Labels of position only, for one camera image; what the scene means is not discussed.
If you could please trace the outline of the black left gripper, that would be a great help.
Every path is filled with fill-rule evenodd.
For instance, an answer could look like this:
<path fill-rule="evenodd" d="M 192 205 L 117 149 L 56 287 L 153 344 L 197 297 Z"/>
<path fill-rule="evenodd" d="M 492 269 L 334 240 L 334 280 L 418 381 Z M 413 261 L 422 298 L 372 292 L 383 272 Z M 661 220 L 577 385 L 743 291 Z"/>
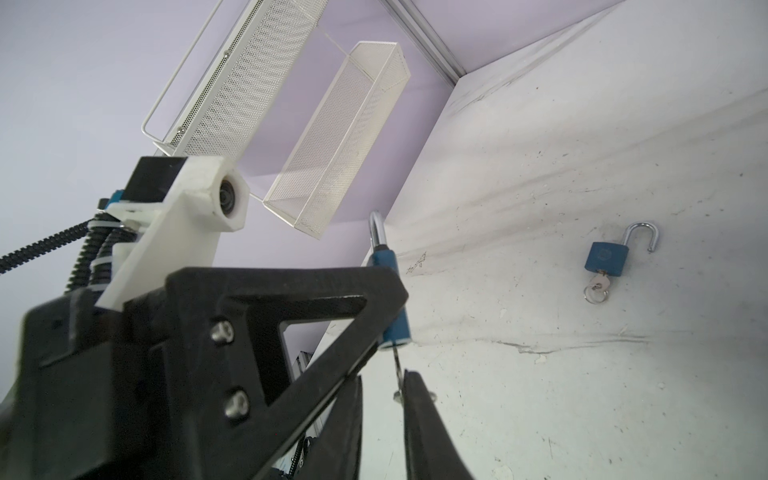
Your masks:
<path fill-rule="evenodd" d="M 147 346 L 81 288 L 24 317 L 4 479 L 174 479 Z"/>

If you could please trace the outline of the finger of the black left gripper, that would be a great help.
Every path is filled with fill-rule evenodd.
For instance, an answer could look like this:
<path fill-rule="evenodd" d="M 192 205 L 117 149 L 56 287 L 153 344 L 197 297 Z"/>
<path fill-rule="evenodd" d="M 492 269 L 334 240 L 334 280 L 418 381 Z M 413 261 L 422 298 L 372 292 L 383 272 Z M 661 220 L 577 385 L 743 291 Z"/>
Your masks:
<path fill-rule="evenodd" d="M 262 479 L 390 324 L 368 267 L 187 267 L 123 316 L 159 378 L 174 479 Z"/>

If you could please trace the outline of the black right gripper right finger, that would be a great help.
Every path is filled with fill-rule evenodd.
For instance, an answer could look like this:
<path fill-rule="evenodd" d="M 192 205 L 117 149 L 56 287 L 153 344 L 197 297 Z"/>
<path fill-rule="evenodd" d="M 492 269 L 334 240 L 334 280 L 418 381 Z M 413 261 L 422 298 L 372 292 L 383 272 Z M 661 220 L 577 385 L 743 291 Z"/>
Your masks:
<path fill-rule="evenodd" d="M 402 398 L 407 479 L 472 479 L 418 372 L 405 372 Z"/>

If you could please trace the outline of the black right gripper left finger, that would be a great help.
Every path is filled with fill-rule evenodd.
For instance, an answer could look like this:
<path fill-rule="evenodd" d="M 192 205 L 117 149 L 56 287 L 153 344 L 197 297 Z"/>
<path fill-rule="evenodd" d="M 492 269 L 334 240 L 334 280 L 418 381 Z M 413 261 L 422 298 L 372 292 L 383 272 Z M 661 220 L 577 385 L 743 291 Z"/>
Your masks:
<path fill-rule="evenodd" d="M 297 479 L 356 480 L 360 475 L 363 386 L 360 376 L 340 389 L 318 440 Z"/>

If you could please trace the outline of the large blue padlock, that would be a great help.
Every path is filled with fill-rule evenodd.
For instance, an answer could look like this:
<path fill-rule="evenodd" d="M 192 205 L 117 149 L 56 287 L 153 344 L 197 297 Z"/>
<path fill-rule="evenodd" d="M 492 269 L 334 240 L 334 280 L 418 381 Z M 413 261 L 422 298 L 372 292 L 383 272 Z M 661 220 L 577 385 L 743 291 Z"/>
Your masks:
<path fill-rule="evenodd" d="M 376 272 L 377 279 L 383 280 L 383 304 L 386 306 L 390 324 L 382 332 L 379 348 L 399 347 L 411 342 L 412 335 L 405 308 L 405 290 L 399 279 L 397 256 L 387 242 L 384 218 L 374 210 L 368 220 L 371 252 L 366 266 Z"/>

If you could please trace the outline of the small padlock key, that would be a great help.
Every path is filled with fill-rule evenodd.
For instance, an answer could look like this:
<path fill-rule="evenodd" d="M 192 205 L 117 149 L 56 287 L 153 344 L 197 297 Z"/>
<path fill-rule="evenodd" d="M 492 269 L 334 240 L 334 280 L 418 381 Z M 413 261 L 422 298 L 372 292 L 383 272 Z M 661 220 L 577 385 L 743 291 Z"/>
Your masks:
<path fill-rule="evenodd" d="M 610 286 L 610 277 L 604 271 L 599 271 L 584 288 L 583 297 L 592 305 L 603 304 L 609 298 Z"/>

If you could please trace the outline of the small blue padlock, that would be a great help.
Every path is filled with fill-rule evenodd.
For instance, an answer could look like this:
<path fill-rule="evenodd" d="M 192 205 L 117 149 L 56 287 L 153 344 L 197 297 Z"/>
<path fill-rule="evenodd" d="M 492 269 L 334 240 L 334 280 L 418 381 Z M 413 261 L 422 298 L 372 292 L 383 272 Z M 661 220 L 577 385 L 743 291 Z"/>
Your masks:
<path fill-rule="evenodd" d="M 660 239 L 659 228 L 651 222 L 635 222 L 625 229 L 620 243 L 593 242 L 584 268 L 596 274 L 620 277 L 629 255 L 629 241 L 632 234 L 638 229 L 647 229 L 651 232 L 647 251 L 653 253 Z"/>

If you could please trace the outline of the small silver key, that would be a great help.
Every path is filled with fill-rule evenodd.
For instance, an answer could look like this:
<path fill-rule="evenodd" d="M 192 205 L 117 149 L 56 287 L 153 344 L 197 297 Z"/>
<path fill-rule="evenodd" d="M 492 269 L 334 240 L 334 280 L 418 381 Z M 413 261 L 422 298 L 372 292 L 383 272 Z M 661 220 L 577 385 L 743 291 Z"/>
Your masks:
<path fill-rule="evenodd" d="M 397 380 L 397 390 L 395 391 L 393 395 L 393 399 L 402 404 L 403 403 L 403 393 L 402 393 L 402 387 L 403 387 L 403 369 L 401 366 L 401 362 L 399 359 L 399 354 L 397 350 L 397 346 L 393 345 L 391 347 L 393 358 L 394 358 L 394 364 L 395 364 L 395 373 L 396 373 L 396 380 Z"/>

